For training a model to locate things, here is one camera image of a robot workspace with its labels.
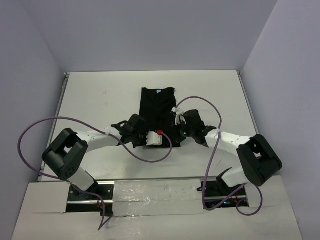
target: purple cable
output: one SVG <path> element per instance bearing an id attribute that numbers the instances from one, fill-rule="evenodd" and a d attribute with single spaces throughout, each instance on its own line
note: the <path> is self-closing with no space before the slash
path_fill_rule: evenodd
<path id="1" fill-rule="evenodd" d="M 94 126 L 91 126 L 90 124 L 84 122 L 84 121 L 81 121 L 81 120 L 78 120 L 78 119 L 75 119 L 75 118 L 72 118 L 72 117 L 66 117 L 66 116 L 52 116 L 52 117 L 48 117 L 48 118 L 45 118 L 45 119 L 41 119 L 41 120 L 38 120 L 34 123 L 32 123 L 30 126 L 28 126 L 20 135 L 19 139 L 18 139 L 18 144 L 17 144 L 17 148 L 18 148 L 18 154 L 21 158 L 21 160 L 23 161 L 23 163 L 28 167 L 30 168 L 32 171 L 34 171 L 35 173 L 37 173 L 38 175 L 41 175 L 41 176 L 46 176 L 48 178 L 52 178 L 52 179 L 57 179 L 57 180 L 60 180 L 57 176 L 53 176 L 53 175 L 50 175 L 50 174 L 46 174 L 44 172 L 41 172 L 37 169 L 35 169 L 33 166 L 31 166 L 27 160 L 25 159 L 24 155 L 22 154 L 22 151 L 21 151 L 21 143 L 22 143 L 22 139 L 23 137 L 25 136 L 25 134 L 31 129 L 33 128 L 35 125 L 37 124 L 40 124 L 42 122 L 45 122 L 45 121 L 49 121 L 49 120 L 57 120 L 57 119 L 61 119 L 61 120 L 69 120 L 69 121 L 72 121 L 72 122 L 76 122 L 76 123 L 79 123 L 79 124 L 82 124 L 92 130 L 95 130 L 96 132 L 100 133 L 100 134 L 103 134 L 103 135 L 106 135 L 106 133 L 104 131 L 101 131 L 97 128 L 95 128 Z M 155 160 L 155 161 L 149 161 L 149 160 L 145 160 L 137 155 L 135 155 L 133 152 L 131 152 L 128 147 L 119 139 L 117 138 L 116 136 L 112 135 L 112 134 L 109 134 L 110 137 L 116 139 L 134 158 L 142 161 L 142 162 L 145 162 L 145 163 L 158 163 L 158 162 L 161 162 L 163 161 L 164 159 L 166 159 L 171 151 L 172 151 L 172 142 L 170 140 L 170 138 L 165 134 L 165 133 L 162 133 L 162 135 L 169 141 L 169 144 L 170 144 L 170 150 L 169 152 L 161 159 L 159 160 Z M 75 189 L 77 189 L 80 193 L 82 194 L 87 194 L 87 195 L 92 195 L 92 196 L 95 196 L 97 197 L 101 203 L 102 203 L 102 219 L 101 219 L 101 223 L 100 223 L 100 226 L 98 228 L 98 231 L 111 219 L 108 218 L 105 222 L 104 222 L 104 219 L 105 219 L 105 214 L 106 214 L 106 205 L 105 205 L 105 202 L 103 200 L 103 198 L 101 196 L 99 196 L 98 194 L 95 194 L 95 193 L 92 193 L 92 192 L 88 192 L 88 191 L 83 191 L 81 190 L 80 188 L 78 188 L 77 186 L 75 185 L 72 185 L 73 187 L 75 187 Z"/>
<path id="2" fill-rule="evenodd" d="M 188 99 L 200 99 L 200 100 L 205 101 L 206 103 L 208 103 L 209 105 L 211 105 L 211 106 L 215 109 L 216 113 L 217 113 L 218 116 L 219 116 L 218 138 L 217 138 L 216 143 L 215 143 L 215 145 L 214 145 L 214 148 L 213 148 L 213 151 L 212 151 L 212 154 L 211 154 L 209 163 L 208 163 L 208 167 L 206 168 L 205 175 L 204 175 L 204 179 L 203 179 L 203 185 L 202 185 L 202 204 L 203 204 L 203 208 L 204 208 L 205 210 L 207 210 L 207 211 L 213 211 L 213 210 L 217 209 L 218 207 L 220 207 L 222 204 L 224 204 L 224 202 L 225 202 L 226 200 L 228 200 L 229 198 L 231 198 L 231 197 L 232 197 L 234 194 L 236 194 L 240 189 L 242 189 L 246 184 L 242 184 L 241 186 L 239 186 L 236 190 L 234 190 L 232 193 L 230 193 L 225 199 L 223 199 L 221 202 L 219 202 L 219 203 L 218 203 L 217 205 L 215 205 L 214 207 L 209 208 L 209 207 L 206 206 L 206 199 L 205 199 L 205 197 L 206 197 L 207 181 L 208 181 L 208 176 L 209 176 L 210 168 L 211 168 L 212 162 L 213 162 L 213 160 L 214 160 L 215 154 L 216 154 L 216 152 L 217 152 L 218 144 L 219 144 L 220 139 L 221 139 L 220 128 L 221 128 L 221 125 L 222 125 L 222 116 L 221 116 L 219 110 L 216 108 L 216 106 L 214 106 L 210 101 L 208 101 L 208 100 L 206 100 L 206 99 L 204 99 L 203 97 L 200 97 L 200 96 L 189 96 L 189 97 L 186 97 L 185 99 L 183 99 L 181 102 L 179 102 L 179 103 L 177 104 L 177 107 L 178 107 L 179 105 L 181 105 L 184 101 L 188 100 Z M 237 209 L 237 211 L 238 211 L 240 214 L 242 214 L 242 215 L 244 215 L 244 216 L 253 216 L 253 215 L 257 214 L 257 213 L 260 211 L 260 209 L 261 209 L 261 207 L 262 207 L 262 204 L 263 204 L 263 196 L 262 196 L 262 193 L 261 193 L 260 189 L 259 189 L 257 186 L 256 186 L 256 188 L 258 189 L 259 194 L 260 194 L 260 198 L 261 198 L 261 202 L 260 202 L 260 205 L 259 205 L 258 209 L 257 209 L 255 212 L 253 212 L 253 213 L 242 213 L 242 212 L 239 210 L 239 204 L 244 200 L 244 199 L 243 199 L 243 200 L 240 200 L 240 201 L 236 204 L 236 209 Z"/>

